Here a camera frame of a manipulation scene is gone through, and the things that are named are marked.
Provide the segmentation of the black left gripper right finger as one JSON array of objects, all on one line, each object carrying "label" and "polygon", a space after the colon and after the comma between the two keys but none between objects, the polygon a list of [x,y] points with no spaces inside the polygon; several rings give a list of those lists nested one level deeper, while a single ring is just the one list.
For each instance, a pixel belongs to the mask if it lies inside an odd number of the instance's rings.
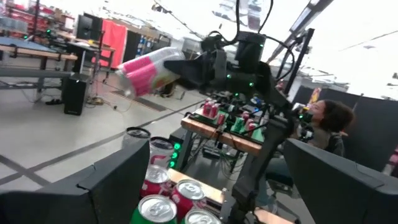
[{"label": "black left gripper right finger", "polygon": [[296,139],[284,157],[316,224],[398,224],[397,178]]}]

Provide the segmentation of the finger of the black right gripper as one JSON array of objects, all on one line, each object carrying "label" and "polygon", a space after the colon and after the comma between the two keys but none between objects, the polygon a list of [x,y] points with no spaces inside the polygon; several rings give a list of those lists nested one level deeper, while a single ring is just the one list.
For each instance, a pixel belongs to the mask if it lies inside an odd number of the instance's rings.
[{"label": "finger of the black right gripper", "polygon": [[164,67],[194,87],[209,87],[214,58],[203,53],[192,60],[166,60]]}]

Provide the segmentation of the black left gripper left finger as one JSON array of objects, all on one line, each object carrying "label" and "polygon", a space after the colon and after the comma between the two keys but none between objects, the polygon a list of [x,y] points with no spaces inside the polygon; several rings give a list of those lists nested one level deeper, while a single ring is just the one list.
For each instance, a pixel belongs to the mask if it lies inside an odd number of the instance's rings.
[{"label": "black left gripper left finger", "polygon": [[0,192],[0,224],[129,224],[149,154],[144,139],[39,190]]}]

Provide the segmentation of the pink and white can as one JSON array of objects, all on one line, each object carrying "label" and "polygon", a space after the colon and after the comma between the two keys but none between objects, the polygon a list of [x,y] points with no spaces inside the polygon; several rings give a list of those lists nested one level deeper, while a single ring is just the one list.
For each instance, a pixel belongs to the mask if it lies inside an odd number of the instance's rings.
[{"label": "pink and white can", "polygon": [[178,79],[177,74],[164,67],[169,60],[185,60],[185,55],[178,48],[164,47],[120,64],[116,74],[124,94],[137,98]]}]

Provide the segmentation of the green soda can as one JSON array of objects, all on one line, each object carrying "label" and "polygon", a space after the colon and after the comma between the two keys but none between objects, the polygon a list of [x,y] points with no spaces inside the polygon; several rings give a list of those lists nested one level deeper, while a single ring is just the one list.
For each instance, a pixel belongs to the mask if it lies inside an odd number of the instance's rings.
[{"label": "green soda can", "polygon": [[177,224],[177,206],[163,195],[145,196],[134,210],[130,224]]},{"label": "green soda can", "polygon": [[207,210],[191,209],[182,219],[180,224],[222,224],[221,220]]}]

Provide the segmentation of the tall slim white can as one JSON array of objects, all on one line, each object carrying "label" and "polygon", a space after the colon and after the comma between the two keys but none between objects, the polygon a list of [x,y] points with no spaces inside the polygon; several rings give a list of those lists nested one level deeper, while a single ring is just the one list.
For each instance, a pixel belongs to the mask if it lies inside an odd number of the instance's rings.
[{"label": "tall slim white can", "polygon": [[151,133],[144,128],[134,126],[128,127],[123,135],[121,149],[135,149],[139,146],[139,142],[150,139],[150,137]]},{"label": "tall slim white can", "polygon": [[150,138],[149,145],[149,164],[167,168],[174,153],[173,142],[160,136],[154,136]]}]

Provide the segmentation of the wooden workbench with cans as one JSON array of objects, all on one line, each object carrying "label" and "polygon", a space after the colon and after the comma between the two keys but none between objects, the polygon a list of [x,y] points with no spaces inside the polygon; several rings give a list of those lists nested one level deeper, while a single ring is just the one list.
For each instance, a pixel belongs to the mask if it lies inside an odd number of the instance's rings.
[{"label": "wooden workbench with cans", "polygon": [[256,156],[261,149],[261,143],[250,141],[227,132],[218,134],[216,128],[191,119],[189,116],[186,116],[181,120],[181,126],[182,128],[186,129],[187,132],[183,139],[180,154],[174,168],[177,171],[184,170],[185,166],[187,165],[188,159],[190,157],[190,142],[193,133],[197,133],[204,138],[215,139],[225,145],[233,146],[236,150],[248,152],[254,156]]}]

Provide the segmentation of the black partition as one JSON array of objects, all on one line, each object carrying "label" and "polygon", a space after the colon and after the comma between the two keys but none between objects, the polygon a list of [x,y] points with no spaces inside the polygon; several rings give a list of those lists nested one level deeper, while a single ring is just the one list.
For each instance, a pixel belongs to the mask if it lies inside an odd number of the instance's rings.
[{"label": "black partition", "polygon": [[319,100],[335,100],[354,110],[355,118],[343,137],[345,157],[382,171],[398,146],[398,101],[369,98],[329,88]]}]

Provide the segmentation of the person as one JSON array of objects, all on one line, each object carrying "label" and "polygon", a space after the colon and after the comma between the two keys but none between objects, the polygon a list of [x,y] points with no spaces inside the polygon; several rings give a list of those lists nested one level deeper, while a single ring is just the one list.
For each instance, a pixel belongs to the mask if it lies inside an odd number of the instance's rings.
[{"label": "person", "polygon": [[342,132],[354,120],[354,113],[345,104],[333,100],[319,100],[304,112],[311,118],[309,125],[313,128],[308,144],[326,150],[337,156],[345,156]]}]

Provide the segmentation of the red cloth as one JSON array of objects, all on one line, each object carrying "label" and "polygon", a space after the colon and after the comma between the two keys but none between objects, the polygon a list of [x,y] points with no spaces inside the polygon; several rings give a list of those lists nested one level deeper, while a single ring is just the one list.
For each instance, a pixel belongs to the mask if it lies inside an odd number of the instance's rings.
[{"label": "red cloth", "polygon": [[103,20],[102,30],[104,31],[103,43],[114,49],[111,68],[117,68],[124,57],[127,28],[113,21]]}]

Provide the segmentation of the black overhead light bar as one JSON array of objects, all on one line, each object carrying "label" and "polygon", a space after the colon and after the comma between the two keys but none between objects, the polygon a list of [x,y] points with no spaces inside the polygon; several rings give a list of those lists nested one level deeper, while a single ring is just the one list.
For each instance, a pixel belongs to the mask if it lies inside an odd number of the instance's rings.
[{"label": "black overhead light bar", "polygon": [[310,0],[289,31],[298,34],[306,29],[334,0]]}]

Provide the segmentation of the black computer tower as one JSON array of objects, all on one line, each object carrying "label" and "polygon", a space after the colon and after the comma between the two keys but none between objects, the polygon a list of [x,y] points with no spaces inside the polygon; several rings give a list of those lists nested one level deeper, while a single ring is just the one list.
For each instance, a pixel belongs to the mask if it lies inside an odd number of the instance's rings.
[{"label": "black computer tower", "polygon": [[76,73],[65,84],[63,91],[64,113],[80,116],[86,101],[90,76]]}]

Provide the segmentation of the black monitor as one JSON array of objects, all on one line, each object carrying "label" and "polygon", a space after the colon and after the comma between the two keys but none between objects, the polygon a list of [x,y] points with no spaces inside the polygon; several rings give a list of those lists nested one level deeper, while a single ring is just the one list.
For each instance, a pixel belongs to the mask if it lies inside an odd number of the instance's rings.
[{"label": "black monitor", "polygon": [[102,18],[84,13],[78,16],[77,39],[99,41],[102,31]]}]

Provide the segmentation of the black frame post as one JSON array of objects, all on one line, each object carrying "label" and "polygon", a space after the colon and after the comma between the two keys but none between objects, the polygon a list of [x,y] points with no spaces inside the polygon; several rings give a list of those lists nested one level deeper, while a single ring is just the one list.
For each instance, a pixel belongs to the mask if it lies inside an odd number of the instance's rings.
[{"label": "black frame post", "polygon": [[287,85],[286,85],[285,90],[284,90],[284,93],[285,93],[287,96],[289,95],[289,91],[290,91],[290,89],[291,89],[291,87],[292,87],[292,85],[293,85],[293,82],[294,82],[294,80],[295,80],[295,78],[296,78],[296,76],[297,76],[297,73],[298,73],[298,71],[299,71],[300,65],[301,65],[302,60],[303,60],[303,58],[304,58],[304,55],[305,55],[306,52],[308,51],[308,46],[309,46],[309,43],[310,43],[310,41],[311,41],[311,39],[312,39],[312,37],[313,37],[314,31],[315,31],[315,29],[309,28],[309,29],[308,29],[307,31],[305,31],[305,32],[303,33],[303,35],[300,37],[300,40],[301,40],[301,44],[300,44],[301,50],[300,50],[300,53],[299,53],[299,55],[298,55],[298,57],[297,57],[297,59],[296,59],[296,61],[295,61],[295,64],[294,64],[294,66],[293,66],[293,69],[292,69],[292,71],[291,71],[291,73],[290,73],[289,80],[288,80]]}]

